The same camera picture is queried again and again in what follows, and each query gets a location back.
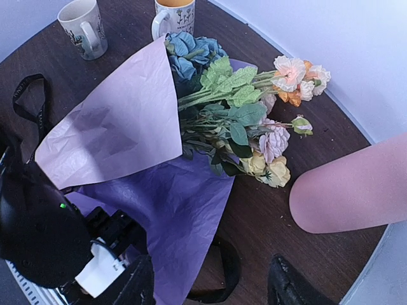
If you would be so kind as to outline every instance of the white mug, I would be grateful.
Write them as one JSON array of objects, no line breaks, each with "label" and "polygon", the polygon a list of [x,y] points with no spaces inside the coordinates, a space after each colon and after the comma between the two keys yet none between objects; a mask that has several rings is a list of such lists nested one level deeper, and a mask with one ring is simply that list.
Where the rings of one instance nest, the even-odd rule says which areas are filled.
[{"label": "white mug", "polygon": [[99,7],[96,0],[75,0],[65,5],[58,21],[85,60],[101,57],[107,50]]},{"label": "white mug", "polygon": [[151,25],[154,40],[167,33],[182,31],[193,35],[195,0],[155,0],[155,11]]}]

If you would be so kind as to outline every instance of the mug handle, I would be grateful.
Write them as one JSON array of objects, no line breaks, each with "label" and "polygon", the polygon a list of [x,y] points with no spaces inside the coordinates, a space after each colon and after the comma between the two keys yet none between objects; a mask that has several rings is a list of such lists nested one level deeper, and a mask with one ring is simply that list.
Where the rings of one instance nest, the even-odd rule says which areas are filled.
[{"label": "mug handle", "polygon": [[98,46],[100,45],[100,39],[99,39],[98,35],[96,35],[92,26],[87,21],[84,21],[81,23],[81,29],[85,33],[85,36],[89,41],[90,49],[92,51],[95,51],[95,49],[97,49]]},{"label": "mug handle", "polygon": [[153,24],[151,24],[151,34],[153,35],[153,40],[160,38],[160,27],[164,20],[170,18],[170,13],[166,10],[162,10],[154,17]]}]

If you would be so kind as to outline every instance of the wooden table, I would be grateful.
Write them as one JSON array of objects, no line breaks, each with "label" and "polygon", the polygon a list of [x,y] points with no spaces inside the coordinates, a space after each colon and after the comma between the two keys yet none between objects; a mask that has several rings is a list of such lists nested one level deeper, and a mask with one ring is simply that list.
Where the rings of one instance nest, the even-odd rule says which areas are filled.
[{"label": "wooden table", "polygon": [[[231,58],[273,69],[279,52],[248,26],[206,0],[197,1],[196,36],[215,37]],[[86,62],[58,23],[34,36],[1,65],[0,122],[24,138],[28,157],[37,141],[36,127],[14,115],[11,95],[25,76],[43,73],[52,81],[52,123],[59,122],[122,62],[151,42],[153,0],[99,0],[109,49],[100,59]],[[40,89],[25,103],[38,109]],[[314,136],[293,135],[285,153],[293,180],[301,173],[368,146],[350,120],[326,96],[315,97],[299,109],[277,103],[273,117],[290,121],[304,114],[314,125]],[[312,235],[293,222],[288,207],[290,186],[272,189],[250,177],[238,177],[219,226],[219,234],[237,247],[242,258],[242,280],[225,304],[266,304],[266,274],[273,254],[282,253],[321,292],[339,301],[361,272],[383,227],[363,231]],[[216,264],[209,257],[197,280],[198,288],[221,285]]]}]

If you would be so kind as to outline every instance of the black cable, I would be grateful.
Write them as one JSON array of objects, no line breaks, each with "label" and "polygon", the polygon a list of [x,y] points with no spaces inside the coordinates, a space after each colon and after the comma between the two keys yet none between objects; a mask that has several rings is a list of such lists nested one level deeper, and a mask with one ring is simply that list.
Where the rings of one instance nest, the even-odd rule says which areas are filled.
[{"label": "black cable", "polygon": [[101,247],[105,248],[107,251],[109,251],[109,253],[113,256],[114,259],[116,259],[116,260],[118,260],[120,262],[119,257],[105,243],[101,242],[100,240],[91,240],[90,243],[94,243],[95,245],[98,245],[98,246],[101,246]]}]

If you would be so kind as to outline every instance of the mug rim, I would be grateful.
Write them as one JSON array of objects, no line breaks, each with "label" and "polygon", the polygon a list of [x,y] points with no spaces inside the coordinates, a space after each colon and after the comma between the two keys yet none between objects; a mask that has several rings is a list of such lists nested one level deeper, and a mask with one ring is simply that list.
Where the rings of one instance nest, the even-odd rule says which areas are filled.
[{"label": "mug rim", "polygon": [[93,11],[93,10],[95,9],[95,7],[97,6],[97,0],[91,0],[91,1],[93,1],[93,5],[92,5],[92,7],[91,7],[86,13],[83,13],[82,15],[80,15],[80,16],[74,18],[74,19],[61,20],[61,18],[60,18],[61,13],[62,13],[65,9],[67,9],[69,6],[73,5],[73,4],[76,3],[76,2],[80,2],[80,1],[84,1],[84,0],[74,0],[74,1],[72,1],[72,2],[70,2],[70,3],[68,3],[67,5],[65,5],[63,8],[61,8],[61,10],[59,11],[58,16],[57,16],[58,21],[59,21],[60,23],[67,23],[67,22],[74,22],[74,21],[77,21],[77,20],[79,20],[80,18],[82,18],[82,17],[86,16],[87,14],[89,14],[91,11]]},{"label": "mug rim", "polygon": [[155,2],[156,4],[158,4],[159,6],[162,6],[163,8],[173,8],[173,9],[177,9],[177,8],[186,8],[187,6],[189,6],[189,5],[191,5],[191,4],[194,4],[194,3],[195,3],[195,0],[192,0],[190,3],[185,4],[185,5],[182,5],[182,6],[165,6],[165,5],[160,4],[160,3],[158,2],[158,0],[154,0],[154,2]]}]

